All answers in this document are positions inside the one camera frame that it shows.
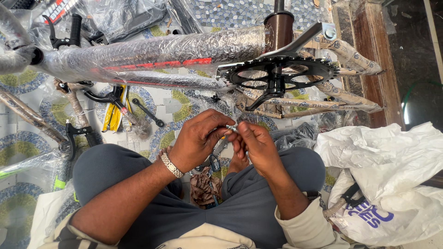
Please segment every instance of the person's right hand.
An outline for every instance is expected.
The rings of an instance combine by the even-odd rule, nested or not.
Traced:
[[[228,139],[233,142],[234,152],[239,158],[248,151],[255,169],[265,178],[270,178],[276,169],[283,168],[274,141],[264,127],[243,121],[237,129],[240,134],[232,132]]]
[[[186,173],[202,164],[212,153],[215,144],[229,131],[226,125],[235,121],[214,109],[207,109],[183,124],[169,160]]]

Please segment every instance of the sleeve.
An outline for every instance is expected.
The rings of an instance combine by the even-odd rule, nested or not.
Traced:
[[[68,215],[57,228],[55,228],[54,232],[43,240],[45,244],[37,249],[117,249],[116,244],[105,245],[71,226],[69,223],[74,213]]]
[[[287,244],[283,249],[348,249],[349,243],[332,230],[331,224],[323,217],[320,197],[313,200],[298,216],[281,220],[276,207],[275,217],[283,228]]]

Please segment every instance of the down tube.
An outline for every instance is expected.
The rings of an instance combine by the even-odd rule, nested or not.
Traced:
[[[264,26],[206,34],[168,35],[83,49],[46,51],[36,65],[66,82],[104,81],[120,73],[162,68],[215,68],[256,58],[265,47]]]

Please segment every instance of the silver bracelet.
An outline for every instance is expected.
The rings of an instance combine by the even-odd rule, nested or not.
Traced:
[[[183,173],[179,169],[177,169],[177,167],[171,162],[171,160],[169,160],[169,157],[166,153],[162,155],[162,161],[166,165],[168,170],[170,170],[177,178],[183,177]]]

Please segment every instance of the bare foot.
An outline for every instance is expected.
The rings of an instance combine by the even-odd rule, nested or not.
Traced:
[[[237,157],[237,154],[234,153],[234,156],[231,159],[231,163],[229,164],[228,171],[226,175],[231,172],[240,172],[249,166],[249,159],[245,156],[243,159]]]
[[[164,154],[164,153],[169,153],[169,152],[171,152],[171,150],[172,150],[172,146],[168,146],[168,147],[166,147],[166,148],[163,148],[163,149],[161,149],[160,150],[160,152],[159,152],[159,154],[156,156],[156,159],[157,160],[160,160],[160,157]]]

